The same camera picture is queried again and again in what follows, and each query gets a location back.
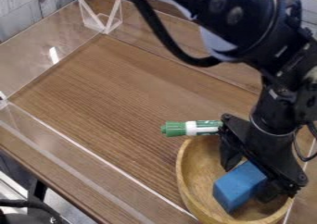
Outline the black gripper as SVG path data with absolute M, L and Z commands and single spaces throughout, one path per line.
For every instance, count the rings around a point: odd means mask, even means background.
M 225 171 L 245 157 L 268 177 L 257 189 L 257 200 L 268 204 L 295 198 L 309 178 L 292 151 L 301 126 L 293 114 L 256 110 L 248 120 L 222 114 L 221 121 L 220 153 Z

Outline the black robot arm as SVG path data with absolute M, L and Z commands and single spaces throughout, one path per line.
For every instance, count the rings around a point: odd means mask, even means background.
M 197 66 L 242 62 L 263 77 L 249 119 L 222 116 L 222 166 L 248 158 L 267 176 L 257 188 L 268 202 L 293 197 L 309 183 L 299 162 L 297 132 L 317 135 L 317 39 L 303 26 L 301 0 L 173 0 L 200 26 L 212 57 L 185 60 Z

